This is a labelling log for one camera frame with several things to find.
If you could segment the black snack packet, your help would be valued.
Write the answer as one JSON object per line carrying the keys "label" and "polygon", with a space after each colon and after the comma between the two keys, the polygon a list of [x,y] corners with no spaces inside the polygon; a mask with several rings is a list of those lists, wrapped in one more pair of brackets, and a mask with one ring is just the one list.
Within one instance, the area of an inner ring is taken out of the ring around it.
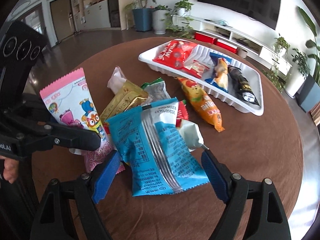
{"label": "black snack packet", "polygon": [[241,69],[229,65],[228,74],[232,80],[233,89],[235,90],[237,97],[243,102],[259,106],[260,104]]}

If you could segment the blue bread snack packet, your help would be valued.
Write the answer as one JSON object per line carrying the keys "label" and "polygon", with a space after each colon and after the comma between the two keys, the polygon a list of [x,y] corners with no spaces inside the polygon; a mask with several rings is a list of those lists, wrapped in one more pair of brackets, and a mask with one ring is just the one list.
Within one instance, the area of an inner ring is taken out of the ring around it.
{"label": "blue bread snack packet", "polygon": [[213,52],[210,52],[209,55],[214,67],[211,77],[205,79],[205,81],[206,83],[228,93],[228,66],[232,59]]}

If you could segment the gold snack packet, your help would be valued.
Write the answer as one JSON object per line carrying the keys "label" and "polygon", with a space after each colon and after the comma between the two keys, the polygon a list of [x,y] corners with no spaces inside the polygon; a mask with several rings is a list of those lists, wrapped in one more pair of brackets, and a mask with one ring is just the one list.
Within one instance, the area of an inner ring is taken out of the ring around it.
{"label": "gold snack packet", "polygon": [[149,95],[131,81],[126,81],[100,115],[102,123],[119,113],[141,105]]}

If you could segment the white planter right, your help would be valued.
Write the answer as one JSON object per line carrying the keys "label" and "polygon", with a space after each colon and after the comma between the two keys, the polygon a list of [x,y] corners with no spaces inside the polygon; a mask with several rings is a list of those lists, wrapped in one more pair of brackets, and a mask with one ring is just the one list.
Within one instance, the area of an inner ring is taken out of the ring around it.
{"label": "white planter right", "polygon": [[285,92],[287,95],[294,98],[304,81],[305,77],[299,71],[292,72],[286,81]]}

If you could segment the orange cartoon snack packet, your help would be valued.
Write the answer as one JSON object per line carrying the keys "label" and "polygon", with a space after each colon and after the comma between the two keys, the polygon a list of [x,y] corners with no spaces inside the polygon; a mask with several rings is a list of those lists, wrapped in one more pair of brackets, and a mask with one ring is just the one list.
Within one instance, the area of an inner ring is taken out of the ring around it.
{"label": "orange cartoon snack packet", "polygon": [[221,112],[204,89],[193,80],[184,77],[177,77],[176,79],[179,81],[186,99],[197,114],[205,122],[213,125],[218,132],[224,131]]}

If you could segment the right red storage box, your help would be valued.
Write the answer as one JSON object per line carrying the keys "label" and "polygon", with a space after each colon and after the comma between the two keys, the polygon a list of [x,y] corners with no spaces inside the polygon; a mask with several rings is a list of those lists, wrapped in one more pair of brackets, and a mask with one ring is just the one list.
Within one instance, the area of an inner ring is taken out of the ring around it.
{"label": "right red storage box", "polygon": [[214,44],[218,47],[221,47],[221,48],[227,50],[227,51],[230,51],[234,54],[237,54],[237,50],[238,50],[237,46],[235,46],[227,41],[224,41],[221,39],[216,39]]}

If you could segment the white clear snack packet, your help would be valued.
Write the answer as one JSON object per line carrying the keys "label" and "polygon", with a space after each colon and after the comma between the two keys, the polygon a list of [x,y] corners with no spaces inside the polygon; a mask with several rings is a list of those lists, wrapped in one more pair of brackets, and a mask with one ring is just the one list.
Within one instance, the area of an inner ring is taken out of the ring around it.
{"label": "white clear snack packet", "polygon": [[107,88],[112,90],[114,94],[117,94],[126,81],[127,78],[125,77],[121,68],[119,66],[116,66],[107,83]]}

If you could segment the pink cartoon snack bag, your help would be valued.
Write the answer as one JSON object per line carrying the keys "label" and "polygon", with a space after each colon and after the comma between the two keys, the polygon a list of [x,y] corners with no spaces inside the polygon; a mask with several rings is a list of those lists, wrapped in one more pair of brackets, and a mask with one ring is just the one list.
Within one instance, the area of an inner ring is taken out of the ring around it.
{"label": "pink cartoon snack bag", "polygon": [[100,147],[95,151],[71,148],[71,152],[83,155],[89,173],[114,149],[94,105],[85,73],[82,68],[52,82],[40,90],[40,96],[55,120],[67,126],[75,126],[97,133]]}

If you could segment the green sunflower seed packet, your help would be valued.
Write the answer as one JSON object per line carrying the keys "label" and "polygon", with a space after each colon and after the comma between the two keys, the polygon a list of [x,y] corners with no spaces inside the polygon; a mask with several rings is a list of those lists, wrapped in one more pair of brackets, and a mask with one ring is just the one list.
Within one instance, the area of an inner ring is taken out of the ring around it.
{"label": "green sunflower seed packet", "polygon": [[167,92],[165,81],[161,77],[152,82],[145,82],[142,84],[141,89],[148,93],[148,98],[141,104],[142,106],[171,98]]}

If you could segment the red Mylikes snack bag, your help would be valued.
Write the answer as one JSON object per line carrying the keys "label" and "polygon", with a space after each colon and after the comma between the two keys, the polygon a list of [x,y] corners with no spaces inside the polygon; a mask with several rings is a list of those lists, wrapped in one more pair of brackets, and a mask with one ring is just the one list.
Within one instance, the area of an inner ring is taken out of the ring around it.
{"label": "red Mylikes snack bag", "polygon": [[186,59],[196,43],[182,40],[171,40],[166,47],[153,59],[153,62],[163,64],[174,69],[182,69]]}

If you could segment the white tv cabinet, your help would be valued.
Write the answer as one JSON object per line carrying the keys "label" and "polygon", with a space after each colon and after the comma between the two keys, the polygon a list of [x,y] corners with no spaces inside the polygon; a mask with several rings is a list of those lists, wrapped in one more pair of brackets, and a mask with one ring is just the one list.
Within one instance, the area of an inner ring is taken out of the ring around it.
{"label": "white tv cabinet", "polygon": [[244,34],[232,27],[215,23],[212,20],[191,16],[193,21],[190,25],[194,31],[216,37],[227,41],[239,48],[248,51],[247,56],[259,62],[268,69],[276,67],[278,73],[287,76],[292,65],[285,59],[285,56],[279,56],[273,47],[270,47],[257,39]]}

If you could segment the dark red snack packet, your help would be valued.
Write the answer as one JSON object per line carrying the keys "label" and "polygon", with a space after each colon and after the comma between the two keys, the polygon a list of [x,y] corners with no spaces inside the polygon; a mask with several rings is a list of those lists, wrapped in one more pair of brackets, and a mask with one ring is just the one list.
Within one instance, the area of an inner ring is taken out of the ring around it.
{"label": "dark red snack packet", "polygon": [[190,63],[182,68],[183,72],[185,72],[189,75],[192,75],[196,78],[199,78],[199,79],[208,70],[210,70],[210,68],[207,65],[202,64],[201,62],[196,61],[196,60],[194,60],[192,63]]}

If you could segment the small beige pot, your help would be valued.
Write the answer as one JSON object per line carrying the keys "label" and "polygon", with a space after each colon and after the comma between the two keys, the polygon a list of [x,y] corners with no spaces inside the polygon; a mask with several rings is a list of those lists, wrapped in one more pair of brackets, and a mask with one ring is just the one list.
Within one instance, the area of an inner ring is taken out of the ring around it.
{"label": "small beige pot", "polygon": [[248,51],[242,49],[242,48],[237,48],[236,54],[241,57],[242,59],[245,59],[247,57]]}

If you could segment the blue planter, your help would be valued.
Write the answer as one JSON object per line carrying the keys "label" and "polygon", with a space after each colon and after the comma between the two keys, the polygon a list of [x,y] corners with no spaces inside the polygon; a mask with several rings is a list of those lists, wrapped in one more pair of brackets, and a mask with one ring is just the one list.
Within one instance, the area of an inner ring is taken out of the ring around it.
{"label": "blue planter", "polygon": [[133,9],[133,18],[136,31],[146,32],[152,30],[152,9],[138,8]]}
{"label": "blue planter", "polygon": [[317,103],[319,103],[320,97],[320,87],[314,80],[314,78],[309,75],[301,90],[297,96],[297,103],[299,107],[304,111],[310,111]]}

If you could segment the small red snack packet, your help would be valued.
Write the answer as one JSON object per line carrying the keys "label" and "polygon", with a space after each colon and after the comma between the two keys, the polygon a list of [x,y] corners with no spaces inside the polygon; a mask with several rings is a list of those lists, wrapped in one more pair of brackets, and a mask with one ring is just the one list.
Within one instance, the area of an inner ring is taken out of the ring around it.
{"label": "small red snack packet", "polygon": [[178,103],[178,113],[176,118],[176,127],[180,127],[182,120],[189,120],[189,114],[186,108],[186,100],[182,100]]}

